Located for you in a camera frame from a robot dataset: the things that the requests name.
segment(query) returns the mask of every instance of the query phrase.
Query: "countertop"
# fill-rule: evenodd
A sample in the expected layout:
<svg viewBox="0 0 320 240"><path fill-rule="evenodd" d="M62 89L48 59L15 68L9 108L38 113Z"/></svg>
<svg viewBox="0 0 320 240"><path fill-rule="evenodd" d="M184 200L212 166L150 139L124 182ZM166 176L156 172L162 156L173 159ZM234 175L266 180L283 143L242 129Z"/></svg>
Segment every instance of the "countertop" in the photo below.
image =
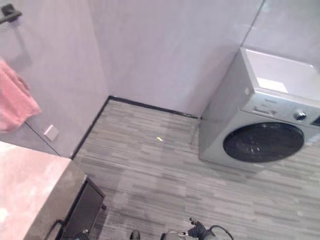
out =
<svg viewBox="0 0 320 240"><path fill-rule="evenodd" d="M2 239L43 240L68 213L85 174L68 158L1 141L0 162Z"/></svg>

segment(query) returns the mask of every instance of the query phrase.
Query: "shoe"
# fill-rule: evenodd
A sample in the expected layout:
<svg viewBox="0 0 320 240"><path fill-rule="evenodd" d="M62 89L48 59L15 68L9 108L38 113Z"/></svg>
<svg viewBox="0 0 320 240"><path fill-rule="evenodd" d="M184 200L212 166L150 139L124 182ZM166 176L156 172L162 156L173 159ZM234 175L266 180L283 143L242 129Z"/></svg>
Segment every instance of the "shoe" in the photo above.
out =
<svg viewBox="0 0 320 240"><path fill-rule="evenodd" d="M134 230L130 235L130 240L140 240L140 232L138 230Z"/></svg>

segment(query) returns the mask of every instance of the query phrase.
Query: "pink towel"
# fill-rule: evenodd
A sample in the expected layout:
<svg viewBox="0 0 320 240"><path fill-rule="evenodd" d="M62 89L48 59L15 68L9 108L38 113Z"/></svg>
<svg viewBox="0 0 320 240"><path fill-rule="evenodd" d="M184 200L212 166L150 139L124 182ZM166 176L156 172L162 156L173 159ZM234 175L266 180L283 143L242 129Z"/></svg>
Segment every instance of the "pink towel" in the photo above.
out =
<svg viewBox="0 0 320 240"><path fill-rule="evenodd" d="M28 90L21 77L0 59L0 132L13 131L41 112Z"/></svg>

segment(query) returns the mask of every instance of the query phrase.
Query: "black cable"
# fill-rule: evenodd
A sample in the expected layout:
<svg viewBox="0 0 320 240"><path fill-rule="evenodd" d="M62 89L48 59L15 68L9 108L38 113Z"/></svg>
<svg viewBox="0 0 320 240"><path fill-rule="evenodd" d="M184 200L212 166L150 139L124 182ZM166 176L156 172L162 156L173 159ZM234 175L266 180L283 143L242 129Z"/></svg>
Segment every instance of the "black cable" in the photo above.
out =
<svg viewBox="0 0 320 240"><path fill-rule="evenodd" d="M61 219L57 219L55 220L55 222L52 224L52 226L50 227L50 230L48 231L48 233L46 234L44 240L48 240L50 234L52 233L52 231L55 229L55 227L60 224L62 228L65 227L65 222L62 221Z"/></svg>
<svg viewBox="0 0 320 240"><path fill-rule="evenodd" d="M231 233L228 230L226 230L224 227L222 227L222 226L212 225L209 229L210 229L210 231L212 231L212 229L216 229L216 228L224 230L225 233L228 234L228 236L231 238L231 240L234 240L234 237L231 235Z"/></svg>

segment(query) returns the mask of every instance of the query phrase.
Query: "cable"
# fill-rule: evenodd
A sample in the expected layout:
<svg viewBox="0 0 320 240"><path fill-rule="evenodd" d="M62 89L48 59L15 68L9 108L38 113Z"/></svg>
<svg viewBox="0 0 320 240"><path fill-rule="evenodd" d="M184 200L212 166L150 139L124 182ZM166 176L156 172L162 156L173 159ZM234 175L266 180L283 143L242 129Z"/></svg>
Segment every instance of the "cable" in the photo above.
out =
<svg viewBox="0 0 320 240"><path fill-rule="evenodd" d="M234 240L234 237L231 235L231 233L228 230L226 230L224 227L222 227L222 226L212 225L209 229L210 229L210 231L212 231L212 229L216 229L216 228L224 230L225 233L228 234L228 236L231 238L231 240Z"/></svg>

